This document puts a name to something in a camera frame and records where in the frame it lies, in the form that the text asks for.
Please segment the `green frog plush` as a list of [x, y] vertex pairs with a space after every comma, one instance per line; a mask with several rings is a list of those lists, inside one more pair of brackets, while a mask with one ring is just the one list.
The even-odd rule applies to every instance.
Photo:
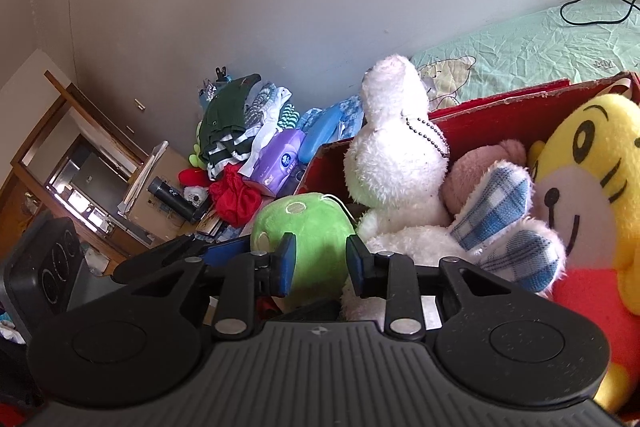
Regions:
[[290, 312], [340, 297], [348, 277], [346, 239], [355, 233], [343, 205], [321, 193], [276, 199], [257, 213], [250, 246], [272, 253], [286, 233], [296, 237], [296, 261], [291, 290], [276, 299], [280, 309]]

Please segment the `white bunny plaid ears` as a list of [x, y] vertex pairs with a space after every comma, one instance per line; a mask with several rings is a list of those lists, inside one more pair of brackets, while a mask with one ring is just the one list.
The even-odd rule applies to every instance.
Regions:
[[443, 257], [459, 257], [488, 273], [548, 297], [565, 271], [565, 247], [555, 231], [529, 216], [534, 184], [524, 167], [495, 162], [449, 227], [421, 225], [366, 239], [371, 253], [409, 256], [434, 267]]

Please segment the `pink teddy bear plush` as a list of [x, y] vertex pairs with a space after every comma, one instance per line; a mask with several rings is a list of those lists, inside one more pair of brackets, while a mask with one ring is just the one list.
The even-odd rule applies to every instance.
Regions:
[[468, 200], [484, 173], [500, 160], [518, 166], [526, 163], [526, 150], [518, 140], [503, 140], [469, 150], [449, 169], [442, 184], [442, 200], [450, 215], [457, 215]]

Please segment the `red cloth bundle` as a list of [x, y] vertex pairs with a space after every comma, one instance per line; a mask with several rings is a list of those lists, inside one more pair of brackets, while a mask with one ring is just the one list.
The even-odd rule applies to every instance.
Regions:
[[210, 181], [203, 169], [192, 167], [180, 171], [178, 181], [192, 205], [201, 206], [209, 199], [222, 221], [242, 228], [262, 205], [262, 194], [245, 182], [239, 170], [239, 165], [224, 166], [220, 177]]

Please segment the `purple tissue pack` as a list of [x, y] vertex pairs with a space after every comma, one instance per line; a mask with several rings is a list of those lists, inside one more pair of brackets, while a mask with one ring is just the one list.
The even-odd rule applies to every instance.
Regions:
[[278, 132], [264, 147], [250, 175], [250, 183], [269, 197], [276, 197], [297, 164], [297, 154], [305, 139], [299, 129]]

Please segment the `wooden cabinet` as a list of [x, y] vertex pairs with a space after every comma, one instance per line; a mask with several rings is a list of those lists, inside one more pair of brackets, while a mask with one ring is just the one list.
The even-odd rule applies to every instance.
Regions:
[[110, 265], [174, 239], [186, 229], [175, 210], [152, 195], [171, 186], [186, 158], [167, 142], [145, 152], [76, 87], [43, 73], [56, 99], [10, 156], [1, 187], [1, 251], [9, 252], [43, 213], [72, 221], [80, 238]]

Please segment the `black cylindrical bottle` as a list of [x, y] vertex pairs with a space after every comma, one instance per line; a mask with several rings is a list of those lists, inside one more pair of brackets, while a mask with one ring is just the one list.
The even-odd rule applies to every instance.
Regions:
[[158, 176], [149, 183], [148, 192], [184, 220], [190, 223], [198, 221], [198, 207], [191, 204], [179, 191]]

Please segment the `dark green striped garment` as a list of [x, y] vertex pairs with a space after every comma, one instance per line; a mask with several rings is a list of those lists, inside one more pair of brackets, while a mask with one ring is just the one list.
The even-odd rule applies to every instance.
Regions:
[[246, 124], [245, 102], [261, 82], [258, 74], [232, 80], [208, 103], [198, 130], [198, 156], [212, 181], [227, 165], [243, 164], [250, 157], [257, 130]]

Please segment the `blue checkered cloth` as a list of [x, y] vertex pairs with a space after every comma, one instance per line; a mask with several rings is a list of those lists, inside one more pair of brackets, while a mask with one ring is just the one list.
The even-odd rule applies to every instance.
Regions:
[[363, 123], [363, 109], [358, 95], [344, 98], [344, 100], [335, 103], [331, 107], [308, 109], [307, 112], [299, 117], [295, 128], [307, 133], [324, 113], [334, 108], [340, 111], [340, 118], [338, 118], [337, 124], [329, 137], [329, 142], [353, 138], [359, 132]]

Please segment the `red cardboard box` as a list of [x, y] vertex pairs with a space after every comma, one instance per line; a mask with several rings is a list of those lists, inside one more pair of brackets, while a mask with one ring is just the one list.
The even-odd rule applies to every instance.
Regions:
[[[576, 108], [601, 94], [615, 93], [636, 103], [637, 91], [621, 94], [597, 83], [581, 88], [565, 82], [552, 82], [539, 89], [524, 89], [497, 98], [481, 98], [458, 107], [428, 115], [444, 132], [450, 157], [446, 176], [452, 164], [469, 150], [495, 145], [503, 140], [518, 140], [526, 150], [524, 167], [529, 176], [529, 151], [537, 142], [547, 141]], [[355, 202], [349, 195], [344, 173], [344, 158], [350, 141], [322, 146], [311, 161], [300, 188], [303, 192], [333, 194], [346, 202]], [[447, 228], [457, 215], [450, 215], [442, 200], [400, 207], [369, 208], [358, 220], [356, 232], [363, 243], [366, 239], [405, 227], [436, 225]]]

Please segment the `yellow tiger plush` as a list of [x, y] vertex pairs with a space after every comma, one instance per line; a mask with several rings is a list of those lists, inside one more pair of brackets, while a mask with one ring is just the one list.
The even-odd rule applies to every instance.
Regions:
[[528, 165], [533, 214], [566, 254], [555, 303], [585, 315], [608, 338], [611, 362], [596, 395], [619, 410], [639, 384], [639, 107], [601, 94], [574, 110]]

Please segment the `green cartoon bed sheet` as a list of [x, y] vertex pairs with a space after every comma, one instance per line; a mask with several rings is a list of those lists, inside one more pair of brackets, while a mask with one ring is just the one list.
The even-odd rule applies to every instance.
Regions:
[[584, 0], [507, 20], [411, 57], [430, 109], [538, 86], [639, 69], [639, 12], [622, 0]]

